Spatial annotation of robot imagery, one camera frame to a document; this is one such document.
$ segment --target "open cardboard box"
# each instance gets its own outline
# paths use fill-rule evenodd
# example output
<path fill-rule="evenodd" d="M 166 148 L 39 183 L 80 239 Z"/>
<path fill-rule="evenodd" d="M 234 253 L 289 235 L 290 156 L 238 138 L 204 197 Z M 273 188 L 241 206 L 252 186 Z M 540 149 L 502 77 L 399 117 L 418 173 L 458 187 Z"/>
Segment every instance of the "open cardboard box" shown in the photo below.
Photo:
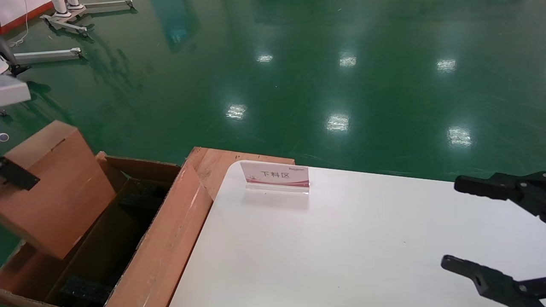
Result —
<path fill-rule="evenodd" d="M 74 127 L 53 122 L 6 154 L 41 180 L 30 191 L 6 182 L 0 189 L 0 222 L 26 240 L 0 269 L 0 303 L 103 306 L 107 299 L 107 307 L 168 306 L 211 197 L 188 163 L 179 167 L 103 152 L 93 158 L 82 140 Z M 70 168 L 61 166 L 66 163 Z M 75 171 L 77 166 L 85 170 Z M 36 210 L 21 208 L 27 202 Z M 75 212 L 82 204 L 86 214 Z M 58 219 L 59 214 L 69 216 Z M 78 226 L 89 220 L 89 226 Z"/>

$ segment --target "metal leg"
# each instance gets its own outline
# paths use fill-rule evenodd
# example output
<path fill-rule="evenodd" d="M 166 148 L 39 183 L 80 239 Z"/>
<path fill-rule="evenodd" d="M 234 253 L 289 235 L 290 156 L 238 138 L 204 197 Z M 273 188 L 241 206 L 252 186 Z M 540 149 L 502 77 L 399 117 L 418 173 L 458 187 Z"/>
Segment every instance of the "metal leg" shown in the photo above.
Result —
<path fill-rule="evenodd" d="M 13 55 L 13 52 L 11 51 L 11 48 L 8 45 L 8 42 L 6 42 L 1 36 L 0 36 L 0 56 L 5 58 L 9 64 L 11 65 L 17 65 L 17 59 Z"/>
<path fill-rule="evenodd" d="M 71 23 L 67 23 L 63 21 L 62 19 L 55 18 L 52 16 L 47 16 L 47 15 L 43 15 L 40 18 L 46 20 L 46 23 L 48 23 L 48 25 L 51 25 L 53 28 L 57 30 L 60 28 L 65 28 L 68 31 L 78 33 L 84 37 L 88 36 L 86 27 L 75 26 L 75 25 L 72 25 Z"/>
<path fill-rule="evenodd" d="M 75 26 L 68 22 L 74 21 L 78 16 L 82 16 L 83 14 L 130 10 L 133 7 L 133 0 L 88 3 L 88 4 L 81 5 L 82 6 L 81 9 L 76 9 L 80 7 L 80 3 L 78 0 L 68 0 L 68 4 L 69 4 L 69 11 L 71 14 L 69 17 L 43 15 L 40 18 L 42 18 L 48 26 L 51 26 L 57 30 L 64 28 L 70 32 L 78 33 L 82 35 L 83 37 L 87 37 L 88 33 L 87 33 L 86 27 Z"/>
<path fill-rule="evenodd" d="M 133 0 L 108 1 L 97 3 L 86 3 L 85 14 L 104 13 L 107 11 L 129 10 L 133 7 Z"/>
<path fill-rule="evenodd" d="M 80 48 L 72 48 L 69 50 L 28 52 L 24 54 L 14 54 L 14 56 L 17 59 L 18 63 L 28 64 L 28 63 L 72 60 L 75 58 L 81 58 L 82 53 Z"/>

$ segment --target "red wall trim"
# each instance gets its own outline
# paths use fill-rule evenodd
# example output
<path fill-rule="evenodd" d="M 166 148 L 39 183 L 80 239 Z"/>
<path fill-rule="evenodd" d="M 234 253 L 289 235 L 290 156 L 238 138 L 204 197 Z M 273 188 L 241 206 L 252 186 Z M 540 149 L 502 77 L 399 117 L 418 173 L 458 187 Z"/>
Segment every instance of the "red wall trim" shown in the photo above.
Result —
<path fill-rule="evenodd" d="M 50 2 L 47 2 L 43 5 L 40 5 L 39 7 L 31 10 L 30 12 L 28 12 L 28 19 L 33 19 L 35 17 L 37 17 L 38 15 L 41 15 L 43 12 L 49 10 L 49 9 L 52 9 L 53 8 L 53 3 L 50 1 Z M 5 25 L 0 25 L 0 34 L 5 34 L 5 33 L 8 33 L 9 31 L 13 30 L 14 28 L 16 27 L 19 27 L 20 25 L 24 25 L 25 24 L 25 19 L 26 19 L 26 16 L 23 15 L 17 19 L 15 19 L 14 21 L 11 21 L 9 23 L 6 23 Z"/>

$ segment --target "metal stand base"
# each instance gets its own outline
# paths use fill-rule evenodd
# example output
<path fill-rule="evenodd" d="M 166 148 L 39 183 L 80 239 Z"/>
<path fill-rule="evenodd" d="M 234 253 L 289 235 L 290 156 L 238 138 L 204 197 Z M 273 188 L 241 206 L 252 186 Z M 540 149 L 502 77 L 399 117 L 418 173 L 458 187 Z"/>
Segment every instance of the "metal stand base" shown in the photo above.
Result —
<path fill-rule="evenodd" d="M 27 52 L 24 54 L 13 55 L 17 59 L 18 64 L 64 61 L 83 57 L 80 48 L 43 52 Z"/>
<path fill-rule="evenodd" d="M 72 16 L 70 17 L 55 17 L 55 16 L 49 16 L 49 15 L 42 15 L 40 18 L 42 18 L 48 26 L 53 27 L 56 30 L 64 28 L 69 32 L 77 33 L 83 37 L 87 37 L 89 36 L 89 34 L 87 33 L 86 27 L 79 27 L 69 22 L 76 20 L 78 16 L 83 16 L 84 14 L 129 10 L 132 7 L 133 7 L 133 0 L 87 3 L 87 4 L 84 4 L 84 8 L 82 9 L 71 10 L 70 13 L 72 14 Z"/>

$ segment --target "wooden board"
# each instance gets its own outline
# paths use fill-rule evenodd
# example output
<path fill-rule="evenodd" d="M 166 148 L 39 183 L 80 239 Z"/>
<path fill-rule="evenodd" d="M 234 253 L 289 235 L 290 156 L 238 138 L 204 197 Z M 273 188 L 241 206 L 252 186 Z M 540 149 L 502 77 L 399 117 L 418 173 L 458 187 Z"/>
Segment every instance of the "wooden board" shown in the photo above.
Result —
<path fill-rule="evenodd" d="M 186 163 L 106 307 L 167 306 L 211 205 Z"/>
<path fill-rule="evenodd" d="M 212 200 L 216 199 L 216 194 L 224 180 L 228 168 L 239 160 L 263 161 L 272 163 L 292 164 L 294 159 L 256 155 L 253 153 L 243 153 L 228 150 L 219 150 L 212 148 L 194 147 L 187 157 L 197 172 L 199 179 L 208 190 Z"/>
<path fill-rule="evenodd" d="M 5 157 L 40 181 L 30 191 L 0 185 L 0 223 L 62 259 L 112 201 L 112 185 L 78 129 L 59 121 Z"/>

